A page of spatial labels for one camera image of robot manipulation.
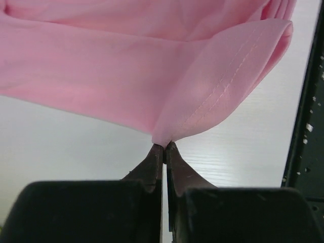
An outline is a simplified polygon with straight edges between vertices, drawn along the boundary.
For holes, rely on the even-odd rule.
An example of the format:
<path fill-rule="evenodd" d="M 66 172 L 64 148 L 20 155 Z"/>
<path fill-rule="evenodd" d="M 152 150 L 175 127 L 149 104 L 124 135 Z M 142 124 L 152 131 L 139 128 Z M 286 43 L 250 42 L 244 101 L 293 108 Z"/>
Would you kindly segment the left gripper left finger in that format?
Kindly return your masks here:
<path fill-rule="evenodd" d="M 38 181 L 18 195 L 1 242 L 160 242 L 163 148 L 120 180 Z"/>

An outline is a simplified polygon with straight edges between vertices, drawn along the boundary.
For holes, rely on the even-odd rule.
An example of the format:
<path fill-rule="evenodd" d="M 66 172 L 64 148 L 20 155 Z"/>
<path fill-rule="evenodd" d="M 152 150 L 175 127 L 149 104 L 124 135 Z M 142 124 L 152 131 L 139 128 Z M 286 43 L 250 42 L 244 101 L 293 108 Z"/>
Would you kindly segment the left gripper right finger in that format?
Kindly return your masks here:
<path fill-rule="evenodd" d="M 323 242 L 323 224 L 297 190 L 218 188 L 173 142 L 165 163 L 173 242 Z"/>

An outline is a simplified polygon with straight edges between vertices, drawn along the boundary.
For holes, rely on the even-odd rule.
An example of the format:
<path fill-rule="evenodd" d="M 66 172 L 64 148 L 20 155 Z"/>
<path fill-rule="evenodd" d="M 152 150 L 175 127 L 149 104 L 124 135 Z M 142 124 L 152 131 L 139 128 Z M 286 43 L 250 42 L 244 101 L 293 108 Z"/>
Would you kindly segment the pink t shirt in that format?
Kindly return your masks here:
<path fill-rule="evenodd" d="M 1 94 L 171 141 L 225 120 L 290 45 L 295 1 L 1 1 Z"/>

